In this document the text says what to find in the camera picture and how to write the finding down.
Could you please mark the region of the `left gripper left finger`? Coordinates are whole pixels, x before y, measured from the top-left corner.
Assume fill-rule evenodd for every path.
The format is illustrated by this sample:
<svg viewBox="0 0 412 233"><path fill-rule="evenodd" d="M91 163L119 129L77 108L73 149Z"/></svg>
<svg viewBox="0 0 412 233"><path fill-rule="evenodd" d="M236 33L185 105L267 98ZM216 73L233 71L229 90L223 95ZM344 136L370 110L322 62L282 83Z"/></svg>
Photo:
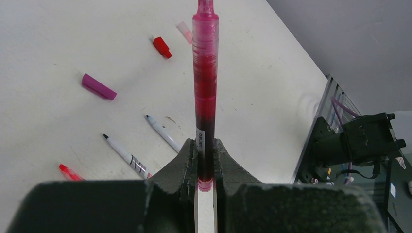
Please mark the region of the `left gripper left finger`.
<svg viewBox="0 0 412 233"><path fill-rule="evenodd" d="M53 181L35 186L10 233L193 233L197 155L188 139L147 180Z"/></svg>

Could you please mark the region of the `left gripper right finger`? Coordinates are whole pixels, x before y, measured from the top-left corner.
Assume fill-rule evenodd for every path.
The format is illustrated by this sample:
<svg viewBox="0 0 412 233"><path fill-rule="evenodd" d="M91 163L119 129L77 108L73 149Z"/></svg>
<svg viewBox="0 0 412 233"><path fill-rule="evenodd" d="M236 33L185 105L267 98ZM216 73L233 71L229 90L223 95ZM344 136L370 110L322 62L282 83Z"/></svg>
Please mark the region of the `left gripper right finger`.
<svg viewBox="0 0 412 233"><path fill-rule="evenodd" d="M217 233L384 233L371 197L357 187L266 184L214 142Z"/></svg>

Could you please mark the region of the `pink highlighter pen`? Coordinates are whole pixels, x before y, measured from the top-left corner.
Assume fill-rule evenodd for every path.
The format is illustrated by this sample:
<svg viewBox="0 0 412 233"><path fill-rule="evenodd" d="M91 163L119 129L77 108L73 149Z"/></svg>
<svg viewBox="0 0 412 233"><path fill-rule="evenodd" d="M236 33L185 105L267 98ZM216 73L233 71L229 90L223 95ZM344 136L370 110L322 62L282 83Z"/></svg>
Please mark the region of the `pink highlighter pen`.
<svg viewBox="0 0 412 233"><path fill-rule="evenodd" d="M84 178L82 178L80 175L78 175L76 172L74 172L72 169L68 168L64 164L60 164L59 169L62 172L63 176L70 181L84 180Z"/></svg>

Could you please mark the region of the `pink translucent pen cap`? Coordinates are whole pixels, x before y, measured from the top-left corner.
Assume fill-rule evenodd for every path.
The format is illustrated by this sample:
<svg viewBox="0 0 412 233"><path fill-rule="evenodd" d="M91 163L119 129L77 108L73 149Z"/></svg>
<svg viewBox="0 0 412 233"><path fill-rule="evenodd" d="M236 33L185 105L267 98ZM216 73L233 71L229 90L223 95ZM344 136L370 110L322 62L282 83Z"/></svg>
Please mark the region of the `pink translucent pen cap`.
<svg viewBox="0 0 412 233"><path fill-rule="evenodd" d="M186 41L189 44L192 44L193 42L193 34L190 28L187 26L187 24L182 21L176 25L176 28L179 30L179 32L182 34L182 36L186 39Z"/></svg>

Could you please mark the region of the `dark red gel pen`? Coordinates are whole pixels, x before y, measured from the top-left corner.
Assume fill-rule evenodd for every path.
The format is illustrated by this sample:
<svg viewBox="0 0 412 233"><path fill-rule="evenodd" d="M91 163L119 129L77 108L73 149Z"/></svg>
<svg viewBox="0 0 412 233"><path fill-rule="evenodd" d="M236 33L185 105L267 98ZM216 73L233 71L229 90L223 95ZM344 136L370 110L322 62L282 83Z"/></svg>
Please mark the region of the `dark red gel pen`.
<svg viewBox="0 0 412 233"><path fill-rule="evenodd" d="M219 48L219 17L212 0L198 1L192 29L198 187L208 192L213 179Z"/></svg>

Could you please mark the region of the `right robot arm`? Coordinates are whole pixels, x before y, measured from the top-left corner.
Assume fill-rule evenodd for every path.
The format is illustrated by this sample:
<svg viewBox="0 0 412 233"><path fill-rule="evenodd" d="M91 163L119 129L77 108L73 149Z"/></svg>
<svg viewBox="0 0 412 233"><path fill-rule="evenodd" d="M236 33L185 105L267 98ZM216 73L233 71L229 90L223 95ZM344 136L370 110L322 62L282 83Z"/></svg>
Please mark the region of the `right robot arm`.
<svg viewBox="0 0 412 233"><path fill-rule="evenodd" d="M373 166L373 180L380 174L380 164L401 155L404 139L397 139L391 125L394 113L379 113L354 118L342 126L342 132L321 136L310 150L317 167L352 163Z"/></svg>

